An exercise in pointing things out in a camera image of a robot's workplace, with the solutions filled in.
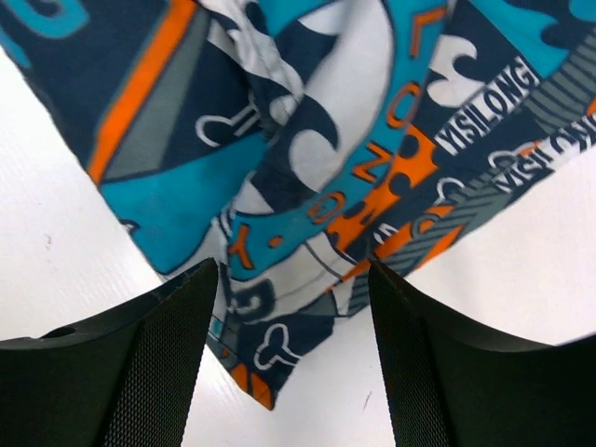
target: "printed cloth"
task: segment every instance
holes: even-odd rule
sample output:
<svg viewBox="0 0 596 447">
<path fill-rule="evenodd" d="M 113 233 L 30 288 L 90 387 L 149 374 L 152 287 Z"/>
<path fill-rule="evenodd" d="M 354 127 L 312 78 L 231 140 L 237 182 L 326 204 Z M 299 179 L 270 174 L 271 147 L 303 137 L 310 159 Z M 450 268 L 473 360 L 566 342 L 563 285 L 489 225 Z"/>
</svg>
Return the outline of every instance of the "printed cloth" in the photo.
<svg viewBox="0 0 596 447">
<path fill-rule="evenodd" d="M 0 43 L 272 409 L 369 303 L 596 142 L 593 0 L 4 0 Z"/>
</svg>

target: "orange letter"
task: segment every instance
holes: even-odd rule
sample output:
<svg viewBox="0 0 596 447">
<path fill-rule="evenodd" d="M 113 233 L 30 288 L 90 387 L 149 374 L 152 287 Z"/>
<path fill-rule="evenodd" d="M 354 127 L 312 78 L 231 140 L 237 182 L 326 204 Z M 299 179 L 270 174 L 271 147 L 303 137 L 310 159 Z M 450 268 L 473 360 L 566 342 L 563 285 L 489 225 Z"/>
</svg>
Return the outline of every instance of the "orange letter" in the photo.
<svg viewBox="0 0 596 447">
<path fill-rule="evenodd" d="M 248 225 L 241 223 L 240 230 L 238 231 L 238 239 L 232 247 L 227 249 L 227 254 L 237 254 L 240 256 L 240 262 L 242 262 L 242 266 L 247 270 L 252 270 L 254 268 L 249 252 L 246 249 L 246 239 L 249 237 L 250 230 L 251 228 Z"/>
<path fill-rule="evenodd" d="M 332 210 L 325 212 L 325 208 L 323 207 L 324 203 L 327 200 L 334 200 L 335 206 Z M 323 196 L 315 203 L 313 203 L 312 207 L 308 210 L 306 215 L 310 218 L 311 222 L 315 225 L 323 224 L 324 222 L 331 219 L 331 217 L 339 211 L 345 204 L 345 196 L 342 193 L 334 192 L 330 193 L 326 196 Z"/>
<path fill-rule="evenodd" d="M 398 108 L 398 105 L 400 105 L 400 102 L 403 99 L 403 97 L 408 94 L 413 96 L 413 104 L 410 107 L 410 110 L 408 110 L 408 113 L 405 117 L 398 118 L 396 116 L 396 110 Z M 415 105 L 419 94 L 420 86 L 418 86 L 418 84 L 416 84 L 413 81 L 400 88 L 400 91 L 398 91 L 398 93 L 393 97 L 393 99 L 389 103 L 389 108 L 387 110 L 387 125 L 390 128 L 399 129 L 410 122 L 410 119 L 412 119 L 412 115 L 416 110 Z"/>
<path fill-rule="evenodd" d="M 437 146 L 415 126 L 409 126 L 406 135 L 416 139 L 416 154 L 410 158 L 394 156 L 387 176 L 361 200 L 359 212 L 349 218 L 338 216 L 327 227 L 328 234 L 337 235 L 337 250 L 345 251 L 370 223 L 401 200 L 401 196 L 391 191 L 391 182 L 396 176 L 408 177 L 410 189 L 414 189 L 439 168 L 432 160 Z"/>
<path fill-rule="evenodd" d="M 376 180 L 376 175 L 371 173 L 371 169 L 389 163 L 393 154 L 387 151 L 385 147 L 379 146 L 376 142 L 369 142 L 366 148 L 369 152 L 376 155 L 376 159 L 356 165 L 352 173 L 364 182 L 373 183 Z"/>
<path fill-rule="evenodd" d="M 435 7 L 428 11 L 419 12 L 413 16 L 412 43 L 410 44 L 410 58 L 416 59 L 420 52 L 420 40 L 425 26 L 436 23 L 445 16 L 447 7 Z"/>
</svg>

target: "orange stripe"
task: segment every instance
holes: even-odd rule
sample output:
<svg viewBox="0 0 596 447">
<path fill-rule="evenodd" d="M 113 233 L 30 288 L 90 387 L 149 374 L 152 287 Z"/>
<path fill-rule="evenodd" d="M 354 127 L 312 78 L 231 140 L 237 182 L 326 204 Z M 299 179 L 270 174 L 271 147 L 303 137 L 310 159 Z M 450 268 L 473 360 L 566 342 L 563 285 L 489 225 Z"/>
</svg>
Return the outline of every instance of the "orange stripe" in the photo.
<svg viewBox="0 0 596 447">
<path fill-rule="evenodd" d="M 273 394 L 271 388 L 257 374 L 251 374 L 252 397 L 267 410 L 273 410 Z"/>
<path fill-rule="evenodd" d="M 124 134 L 182 40 L 195 12 L 196 3 L 192 0 L 171 1 L 156 36 L 98 132 L 95 153 L 88 166 L 88 174 L 93 182 L 99 183 L 102 179 Z"/>
</svg>

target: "gray stripe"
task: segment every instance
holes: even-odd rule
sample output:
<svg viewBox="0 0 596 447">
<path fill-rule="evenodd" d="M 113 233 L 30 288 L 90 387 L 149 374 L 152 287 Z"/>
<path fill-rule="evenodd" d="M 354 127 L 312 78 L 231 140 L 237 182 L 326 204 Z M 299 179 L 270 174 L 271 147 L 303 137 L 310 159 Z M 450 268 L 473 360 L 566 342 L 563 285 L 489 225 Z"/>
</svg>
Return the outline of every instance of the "gray stripe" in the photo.
<svg viewBox="0 0 596 447">
<path fill-rule="evenodd" d="M 576 53 L 579 53 L 589 61 L 594 61 L 596 63 L 596 50 L 580 45 L 576 48 Z"/>
<path fill-rule="evenodd" d="M 575 66 L 571 63 L 566 63 L 562 67 L 562 70 L 573 77 L 574 80 L 577 81 L 577 84 L 580 84 L 582 87 L 586 88 L 586 90 L 590 92 L 596 91 L 596 83 L 583 74 L 580 70 L 575 68 Z"/>
<path fill-rule="evenodd" d="M 484 172 L 480 177 L 479 177 L 481 182 L 484 183 L 488 183 L 489 181 L 491 181 L 493 179 L 493 176 L 491 174 L 489 174 L 488 172 Z"/>
<path fill-rule="evenodd" d="M 120 145 L 106 173 L 106 180 L 153 171 L 160 167 L 186 91 L 193 80 L 209 23 L 209 16 L 201 8 Z"/>
<path fill-rule="evenodd" d="M 547 82 L 543 85 L 542 89 L 544 89 L 551 97 L 555 100 L 560 102 L 561 104 L 565 104 L 572 110 L 577 111 L 578 113 L 582 114 L 584 109 L 586 108 L 584 104 L 574 101 L 574 98 L 559 88 L 556 88 L 555 85 L 551 82 Z"/>
<path fill-rule="evenodd" d="M 472 186 L 475 189 L 480 189 L 482 188 L 484 185 L 486 184 L 486 182 L 481 182 L 479 179 L 473 179 L 469 181 L 469 185 Z"/>
<path fill-rule="evenodd" d="M 545 112 L 544 110 L 542 110 L 540 107 L 538 107 L 535 102 L 533 101 L 527 101 L 526 102 L 526 107 L 528 109 L 530 109 L 530 111 L 536 115 L 537 117 L 539 117 L 540 119 L 554 125 L 557 128 L 562 128 L 565 124 L 567 124 L 565 121 L 563 121 L 562 119 L 559 119 L 555 116 L 552 116 L 550 114 L 548 114 L 547 112 Z"/>
<path fill-rule="evenodd" d="M 587 45 L 589 47 L 596 49 L 596 37 L 594 37 L 593 35 L 588 35 L 588 37 L 586 37 L 586 40 L 584 41 L 584 45 Z"/>
<path fill-rule="evenodd" d="M 535 92 L 534 101 L 538 102 L 541 105 L 544 105 L 547 109 L 550 110 L 550 112 L 553 115 L 558 116 L 559 118 L 564 118 L 567 121 L 575 121 L 576 119 L 578 119 L 577 114 L 571 113 L 563 109 L 558 103 L 550 100 L 539 91 Z"/>
<path fill-rule="evenodd" d="M 584 75 L 594 78 L 594 69 L 596 65 L 586 59 L 582 58 L 579 54 L 572 54 L 569 58 L 570 63 L 580 69 Z"/>
<path fill-rule="evenodd" d="M 552 80 L 556 82 L 560 88 L 565 91 L 568 91 L 573 96 L 575 96 L 578 100 L 583 102 L 591 101 L 591 97 L 589 96 L 586 91 L 576 86 L 573 82 L 571 82 L 567 77 L 563 76 L 562 73 L 556 73 Z"/>
</svg>

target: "patterned fabric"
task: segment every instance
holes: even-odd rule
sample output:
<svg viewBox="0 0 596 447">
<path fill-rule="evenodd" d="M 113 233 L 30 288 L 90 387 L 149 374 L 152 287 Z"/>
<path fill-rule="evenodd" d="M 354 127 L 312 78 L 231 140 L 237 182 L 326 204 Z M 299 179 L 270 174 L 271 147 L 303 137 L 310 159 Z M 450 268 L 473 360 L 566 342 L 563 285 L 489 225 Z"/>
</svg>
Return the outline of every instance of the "patterned fabric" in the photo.
<svg viewBox="0 0 596 447">
<path fill-rule="evenodd" d="M 0 43 L 266 408 L 368 305 L 596 141 L 593 0 L 4 0 Z"/>
</svg>

